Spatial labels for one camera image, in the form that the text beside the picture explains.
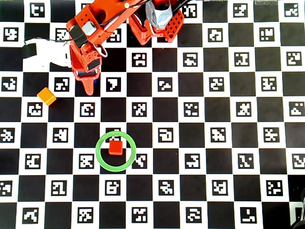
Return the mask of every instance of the checkerboard mat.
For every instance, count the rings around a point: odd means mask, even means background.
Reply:
[[[173,43],[141,46],[127,21],[93,96],[21,49],[67,39],[87,3],[0,1],[0,228],[289,228],[305,188],[304,1],[191,1]],[[137,145],[115,174],[95,158],[112,130]],[[129,158],[122,140],[123,156],[103,143],[107,163]]]

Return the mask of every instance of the black square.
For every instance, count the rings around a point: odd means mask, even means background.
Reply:
[[[278,4],[254,4],[254,22],[279,21]]]
[[[286,147],[305,147],[305,123],[285,123]]]
[[[202,25],[184,24],[178,33],[178,47],[202,47]]]
[[[230,73],[231,96],[255,96],[255,73]]]
[[[230,98],[204,98],[206,122],[230,121]]]
[[[101,122],[126,122],[126,98],[102,98]]]
[[[206,149],[207,174],[232,174],[231,149]]]
[[[280,47],[255,48],[255,68],[256,71],[280,71]]]
[[[44,201],[46,176],[19,176],[18,202]]]
[[[204,147],[204,123],[179,123],[179,147]]]
[[[285,149],[259,149],[261,174],[287,174]]]
[[[57,99],[49,107],[49,122],[73,122],[74,98]]]
[[[151,73],[127,73],[127,96],[151,96]]]
[[[304,96],[305,72],[283,72],[284,96]]]
[[[71,202],[57,202],[45,204],[45,229],[71,228]]]
[[[208,228],[234,228],[233,202],[208,202]]]
[[[234,201],[261,201],[259,175],[234,175]]]
[[[99,228],[126,228],[126,202],[100,202]]]
[[[20,122],[21,98],[0,98],[0,121]]]
[[[258,147],[257,123],[232,123],[233,147]]]
[[[0,47],[0,71],[22,71],[22,48]]]
[[[289,189],[289,201],[299,202],[301,200],[301,193],[304,186],[304,175],[288,175],[288,189]]]
[[[203,22],[228,22],[228,2],[203,1]]]
[[[177,71],[177,49],[159,48],[152,49],[152,71],[153,72],[176,72]]]
[[[19,170],[19,150],[0,149],[0,174],[18,174]]]
[[[127,123],[127,133],[134,139],[139,148],[153,146],[152,123]]]
[[[21,148],[46,148],[47,123],[22,123]]]
[[[178,99],[177,98],[153,98],[153,122],[177,122]]]
[[[178,149],[153,149],[154,174],[179,174]]]
[[[180,175],[181,201],[206,201],[205,175]]]
[[[48,149],[47,174],[72,174],[73,149]]]
[[[284,121],[282,97],[257,97],[257,120],[259,122]]]
[[[17,203],[0,203],[0,212],[1,227],[6,229],[15,229]]]
[[[95,148],[100,138],[100,123],[74,123],[74,148]]]
[[[45,87],[49,87],[49,73],[23,73],[22,96],[37,96]]]
[[[99,175],[73,176],[73,201],[98,201]]]
[[[203,96],[202,73],[178,73],[179,96]]]
[[[50,24],[49,23],[25,23],[24,24],[24,40],[28,41],[35,37],[49,39],[50,38]]]
[[[107,48],[107,53],[107,58],[103,58],[101,72],[126,72],[126,48]]]
[[[66,23],[75,16],[75,1],[51,0],[51,22]]]
[[[230,47],[254,47],[253,23],[229,23]]]
[[[203,68],[205,72],[229,71],[228,48],[203,48]]]
[[[127,201],[152,201],[152,181],[152,175],[127,175]]]
[[[179,202],[154,202],[153,228],[180,228]]]
[[[289,228],[289,202],[262,202],[264,228]]]
[[[281,23],[282,46],[304,46],[305,29],[304,23]]]
[[[24,22],[23,1],[0,1],[0,21]]]

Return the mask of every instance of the orange cube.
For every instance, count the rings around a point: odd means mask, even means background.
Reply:
[[[37,96],[48,106],[56,100],[55,95],[47,87],[43,88]]]
[[[109,147],[110,155],[123,155],[123,142],[122,141],[110,141]]]

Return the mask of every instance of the red cube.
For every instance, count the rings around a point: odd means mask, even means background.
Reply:
[[[122,155],[123,154],[123,142],[122,141],[110,141],[109,146],[110,155]]]

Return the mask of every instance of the green ring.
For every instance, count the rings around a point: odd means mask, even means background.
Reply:
[[[101,146],[102,146],[102,143],[108,138],[108,137],[111,137],[111,136],[120,136],[120,137],[123,137],[125,138],[128,143],[130,144],[130,147],[132,149],[132,153],[130,155],[130,158],[128,159],[128,161],[121,165],[121,166],[111,166],[109,164],[107,164],[102,156],[101,156]],[[135,159],[135,154],[136,154],[136,145],[135,145],[135,142],[134,140],[132,139],[132,137],[130,137],[130,135],[128,135],[127,133],[124,133],[124,132],[121,132],[121,131],[110,131],[106,134],[104,134],[96,143],[96,146],[95,146],[95,154],[96,154],[96,158],[97,160],[99,161],[100,165],[110,171],[110,172],[121,172],[123,170],[125,170],[127,167],[129,167],[134,159]]]

